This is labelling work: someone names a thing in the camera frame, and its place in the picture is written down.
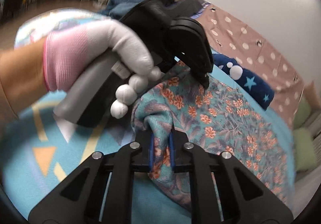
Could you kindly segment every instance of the yellow triangle pattern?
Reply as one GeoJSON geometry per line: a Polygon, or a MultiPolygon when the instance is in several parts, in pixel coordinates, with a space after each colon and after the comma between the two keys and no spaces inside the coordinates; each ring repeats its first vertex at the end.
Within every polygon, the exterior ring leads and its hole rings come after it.
{"type": "Polygon", "coordinates": [[[42,174],[46,177],[50,167],[50,163],[55,154],[56,147],[38,147],[33,148],[33,154],[36,161],[42,171],[42,174]]]}

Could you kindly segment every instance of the dark blue blanket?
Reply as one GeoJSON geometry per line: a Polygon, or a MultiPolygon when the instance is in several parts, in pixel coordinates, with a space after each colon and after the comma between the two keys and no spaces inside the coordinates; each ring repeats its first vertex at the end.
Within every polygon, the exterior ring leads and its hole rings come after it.
{"type": "Polygon", "coordinates": [[[264,110],[269,107],[274,91],[261,77],[221,53],[214,53],[213,59],[214,64],[247,91],[264,110]]]}

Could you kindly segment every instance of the sticker label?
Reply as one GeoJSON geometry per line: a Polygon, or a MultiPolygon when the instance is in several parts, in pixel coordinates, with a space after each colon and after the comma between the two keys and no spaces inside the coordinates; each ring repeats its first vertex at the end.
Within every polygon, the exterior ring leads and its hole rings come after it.
{"type": "Polygon", "coordinates": [[[120,61],[116,61],[111,70],[123,80],[130,76],[130,71],[120,61]]]}

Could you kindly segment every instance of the light blue star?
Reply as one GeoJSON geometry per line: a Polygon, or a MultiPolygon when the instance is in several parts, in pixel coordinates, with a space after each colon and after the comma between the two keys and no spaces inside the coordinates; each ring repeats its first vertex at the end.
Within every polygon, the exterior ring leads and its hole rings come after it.
{"type": "Polygon", "coordinates": [[[264,101],[264,102],[267,102],[268,100],[269,100],[269,95],[266,95],[266,94],[265,94],[265,95],[264,95],[264,98],[263,98],[263,101],[264,101]]]}
{"type": "Polygon", "coordinates": [[[248,87],[248,89],[251,91],[251,87],[252,86],[255,86],[256,85],[256,82],[254,81],[254,78],[255,78],[255,76],[253,76],[251,79],[250,78],[248,78],[248,77],[246,77],[246,84],[244,85],[244,87],[248,87]]]}

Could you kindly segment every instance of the teal cloth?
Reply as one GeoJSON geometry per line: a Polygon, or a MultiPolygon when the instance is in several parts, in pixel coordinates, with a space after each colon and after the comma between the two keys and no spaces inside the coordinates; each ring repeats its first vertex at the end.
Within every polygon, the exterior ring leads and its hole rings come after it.
{"type": "Polygon", "coordinates": [[[294,190],[287,175],[287,154],[271,124],[243,94],[211,77],[205,90],[181,61],[163,79],[142,96],[132,118],[136,130],[150,127],[154,133],[155,162],[149,175],[156,185],[190,209],[188,174],[174,174],[170,167],[168,136],[174,124],[207,152],[230,151],[290,207],[294,190]]]}

